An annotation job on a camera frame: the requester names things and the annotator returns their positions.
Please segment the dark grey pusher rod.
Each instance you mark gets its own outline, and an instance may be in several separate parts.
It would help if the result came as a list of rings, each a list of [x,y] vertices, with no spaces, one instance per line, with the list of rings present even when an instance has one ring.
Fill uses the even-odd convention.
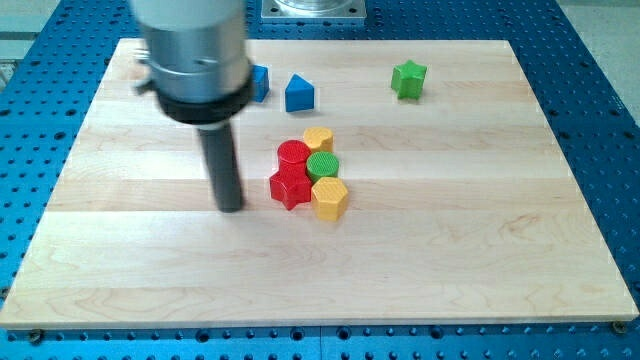
[[[198,135],[218,210],[224,213],[241,210],[244,197],[231,123],[224,121],[199,128]]]

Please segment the black flange ring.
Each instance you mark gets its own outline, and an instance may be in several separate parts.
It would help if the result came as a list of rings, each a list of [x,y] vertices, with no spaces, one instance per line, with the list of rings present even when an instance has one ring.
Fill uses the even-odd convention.
[[[152,72],[133,86],[137,95],[153,92],[164,115],[179,123],[214,130],[228,123],[253,98],[252,71],[231,81],[213,72]]]

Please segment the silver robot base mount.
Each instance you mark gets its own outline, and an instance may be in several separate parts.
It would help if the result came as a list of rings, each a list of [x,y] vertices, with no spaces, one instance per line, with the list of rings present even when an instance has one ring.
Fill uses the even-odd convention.
[[[365,0],[262,0],[263,19],[364,19]]]

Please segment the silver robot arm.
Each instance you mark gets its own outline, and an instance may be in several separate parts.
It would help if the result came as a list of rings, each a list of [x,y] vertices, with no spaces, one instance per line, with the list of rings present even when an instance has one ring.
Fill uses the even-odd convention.
[[[163,113],[197,129],[217,208],[244,206],[231,118],[253,98],[243,1],[130,0],[149,69],[135,85],[156,95]]]

